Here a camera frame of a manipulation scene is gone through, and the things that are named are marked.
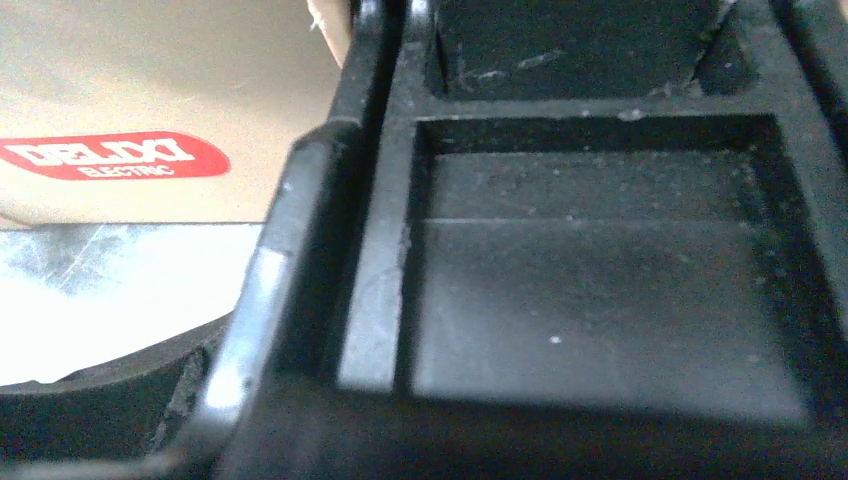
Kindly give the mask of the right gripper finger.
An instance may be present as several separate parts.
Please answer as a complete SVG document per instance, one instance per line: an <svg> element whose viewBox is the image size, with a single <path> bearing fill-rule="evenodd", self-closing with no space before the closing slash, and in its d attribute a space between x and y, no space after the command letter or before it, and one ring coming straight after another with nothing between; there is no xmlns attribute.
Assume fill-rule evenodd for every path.
<svg viewBox="0 0 848 480"><path fill-rule="evenodd" d="M229 323L219 318L53 383L2 387L2 460L123 460L161 448L191 414Z"/></svg>

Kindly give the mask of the tan plastic toolbox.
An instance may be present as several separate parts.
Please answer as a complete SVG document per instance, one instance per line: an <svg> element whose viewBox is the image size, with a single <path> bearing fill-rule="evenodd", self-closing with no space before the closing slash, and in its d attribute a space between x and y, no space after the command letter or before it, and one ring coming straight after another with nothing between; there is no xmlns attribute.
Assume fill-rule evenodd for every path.
<svg viewBox="0 0 848 480"><path fill-rule="evenodd" d="M847 169L771 1L369 25L166 448L8 479L843 479Z"/></svg>

